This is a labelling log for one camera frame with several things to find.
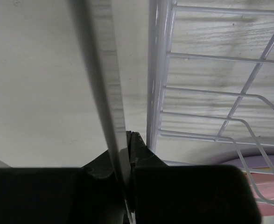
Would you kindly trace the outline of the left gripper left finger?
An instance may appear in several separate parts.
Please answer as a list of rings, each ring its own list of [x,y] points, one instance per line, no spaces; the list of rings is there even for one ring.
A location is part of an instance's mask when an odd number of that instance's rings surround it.
[[[121,224],[109,153],[81,168],[0,168],[0,224]]]

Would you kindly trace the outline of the white wire dish rack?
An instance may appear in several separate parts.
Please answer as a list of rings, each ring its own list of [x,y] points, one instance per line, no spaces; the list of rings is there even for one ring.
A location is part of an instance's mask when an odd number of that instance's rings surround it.
[[[274,0],[152,0],[147,145],[172,165],[274,175]]]

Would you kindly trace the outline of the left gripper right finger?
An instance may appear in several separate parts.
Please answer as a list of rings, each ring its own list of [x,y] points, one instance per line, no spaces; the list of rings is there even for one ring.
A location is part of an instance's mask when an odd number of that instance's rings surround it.
[[[139,224],[260,224],[244,174],[230,165],[169,166],[128,132]]]

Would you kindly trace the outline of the pink plate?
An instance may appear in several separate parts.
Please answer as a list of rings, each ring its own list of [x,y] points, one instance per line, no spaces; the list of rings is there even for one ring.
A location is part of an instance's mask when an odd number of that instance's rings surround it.
[[[261,194],[269,200],[274,200],[274,175],[251,173]],[[274,206],[267,203],[257,203],[263,217],[274,216]]]

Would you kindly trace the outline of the yellow plate back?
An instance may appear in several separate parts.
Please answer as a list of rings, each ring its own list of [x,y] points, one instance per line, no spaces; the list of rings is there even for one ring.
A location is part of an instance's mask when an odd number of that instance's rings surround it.
[[[128,220],[134,224],[136,221],[129,204],[131,166],[112,2],[110,0],[70,0],[68,5],[112,167],[120,184]]]

